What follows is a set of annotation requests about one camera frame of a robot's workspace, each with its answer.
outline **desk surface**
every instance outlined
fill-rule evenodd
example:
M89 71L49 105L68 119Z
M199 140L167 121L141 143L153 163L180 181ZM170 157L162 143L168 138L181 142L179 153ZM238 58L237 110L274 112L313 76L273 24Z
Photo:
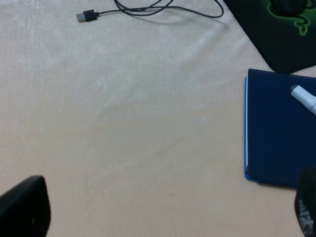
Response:
M0 193L44 175L49 237L302 236L295 192L243 175L244 77L270 69L227 7L92 8L115 5L0 3Z

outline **black cable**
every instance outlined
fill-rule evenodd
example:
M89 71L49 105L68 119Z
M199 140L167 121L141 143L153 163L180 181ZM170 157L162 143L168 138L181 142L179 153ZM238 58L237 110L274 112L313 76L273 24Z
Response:
M119 2L119 0L114 0L114 3L116 4L116 6L118 7L117 10L109 10L109 11L103 11L103 12L94 12L94 10L89 10L89 11L84 11L81 14L77 14L77 19L79 22L84 22L84 21L93 21L96 20L98 18L98 16L100 16L101 14L107 14L107 13L113 13L113 12L122 12L125 13L129 16L152 16L157 14L158 12L163 11L164 9L180 9L180 10L184 10L184 11L188 11L200 16L204 16L207 18L220 18L224 15L224 9L223 6L219 3L218 0L214 0L219 7L222 10L222 13L218 16L211 16L211 15L207 15L207 14L203 14L200 13L198 11L194 11L188 8L184 8L181 6L171 6L170 4L174 1L174 0L170 0L166 5L164 6L156 6L158 3L160 3L162 0L158 0L156 1L154 4L147 6L147 7L137 7L137 8L129 8L127 6L124 6L122 3ZM134 13L134 12L146 12L146 10L148 9L157 9L154 12L151 13Z

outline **white marker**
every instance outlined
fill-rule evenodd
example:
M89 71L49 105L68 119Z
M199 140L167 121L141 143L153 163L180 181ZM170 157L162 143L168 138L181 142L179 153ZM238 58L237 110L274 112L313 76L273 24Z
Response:
M290 89L291 96L301 102L309 111L316 115L316 97L299 85L292 85Z

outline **computer mouse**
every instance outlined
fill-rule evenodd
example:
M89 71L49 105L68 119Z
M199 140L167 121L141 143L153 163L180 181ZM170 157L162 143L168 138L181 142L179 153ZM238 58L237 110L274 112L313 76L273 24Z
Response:
M270 0L272 7L284 17L299 15L305 5L306 0Z

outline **usb connector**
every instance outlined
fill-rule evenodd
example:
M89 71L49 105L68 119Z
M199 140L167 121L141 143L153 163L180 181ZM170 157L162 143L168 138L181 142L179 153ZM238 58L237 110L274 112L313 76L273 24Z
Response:
M88 21L94 21L98 19L98 16L100 14L98 12L94 12L94 10L84 11L83 13L77 14L77 20L79 23L82 22L88 22Z

